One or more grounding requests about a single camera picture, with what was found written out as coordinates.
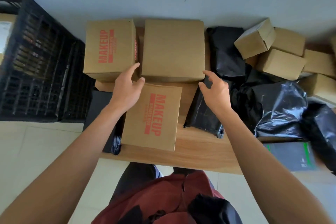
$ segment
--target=gray package with green stripe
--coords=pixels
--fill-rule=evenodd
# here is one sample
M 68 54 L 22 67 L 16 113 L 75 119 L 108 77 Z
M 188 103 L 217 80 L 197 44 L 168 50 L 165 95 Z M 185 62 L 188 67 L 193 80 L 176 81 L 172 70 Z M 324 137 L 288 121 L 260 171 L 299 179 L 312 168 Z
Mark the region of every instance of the gray package with green stripe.
M 264 143 L 289 171 L 315 170 L 316 162 L 309 142 Z

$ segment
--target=person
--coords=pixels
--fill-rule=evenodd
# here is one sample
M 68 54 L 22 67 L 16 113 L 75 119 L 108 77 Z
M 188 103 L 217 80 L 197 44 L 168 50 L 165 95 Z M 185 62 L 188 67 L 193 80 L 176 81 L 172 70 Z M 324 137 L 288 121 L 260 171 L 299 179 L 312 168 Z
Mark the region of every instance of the person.
M 139 99 L 139 63 L 120 74 L 110 103 L 92 124 L 3 212 L 1 224 L 67 223 L 119 118 Z M 269 223 L 333 223 L 313 194 L 253 136 L 232 110 L 227 83 L 213 72 L 199 87 L 224 126 L 241 171 Z M 203 171 L 174 169 L 159 177 L 153 165 L 130 163 L 109 205 L 92 223 L 241 223 Z

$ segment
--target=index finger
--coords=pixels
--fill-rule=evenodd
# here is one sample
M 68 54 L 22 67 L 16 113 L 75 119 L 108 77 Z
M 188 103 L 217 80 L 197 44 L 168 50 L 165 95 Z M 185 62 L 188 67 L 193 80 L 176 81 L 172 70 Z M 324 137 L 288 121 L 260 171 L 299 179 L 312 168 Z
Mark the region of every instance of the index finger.
M 203 73 L 209 77 L 209 80 L 212 82 L 216 82 L 218 80 L 221 80 L 214 72 L 204 70 Z
M 128 69 L 126 69 L 123 73 L 126 76 L 132 76 L 132 74 L 134 73 L 134 71 L 140 66 L 140 63 L 135 63 L 134 65 L 130 66 Z

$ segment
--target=finger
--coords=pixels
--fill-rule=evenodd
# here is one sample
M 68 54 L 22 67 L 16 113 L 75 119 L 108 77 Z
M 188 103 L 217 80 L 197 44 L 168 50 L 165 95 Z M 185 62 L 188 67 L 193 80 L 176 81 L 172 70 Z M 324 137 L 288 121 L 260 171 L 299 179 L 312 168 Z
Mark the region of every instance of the finger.
M 204 94 L 206 93 L 209 89 L 207 88 L 207 86 L 203 83 L 203 82 L 199 82 L 198 83 L 199 89 L 201 90 L 201 92 Z
M 135 63 L 134 65 L 130 66 L 128 69 L 126 69 L 123 73 L 126 76 L 132 76 L 132 74 L 134 73 L 135 69 L 137 69 L 140 66 L 140 63 Z
M 141 77 L 137 82 L 135 82 L 133 85 L 138 90 L 142 90 L 143 86 L 145 84 L 145 78 Z
M 214 72 L 204 70 L 203 73 L 209 77 L 209 81 L 211 82 L 216 82 L 220 80 L 220 78 Z

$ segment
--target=black pants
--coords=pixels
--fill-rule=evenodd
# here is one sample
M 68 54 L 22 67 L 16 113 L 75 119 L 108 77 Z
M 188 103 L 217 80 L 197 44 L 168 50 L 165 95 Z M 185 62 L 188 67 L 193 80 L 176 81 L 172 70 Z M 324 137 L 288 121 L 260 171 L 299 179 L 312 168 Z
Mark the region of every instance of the black pants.
M 183 174 L 187 176 L 194 171 L 196 170 L 174 167 L 173 174 Z M 156 166 L 152 164 L 130 162 L 128 167 L 125 169 L 123 175 L 120 177 L 120 180 L 114 190 L 110 203 L 115 197 L 160 177 L 161 174 Z

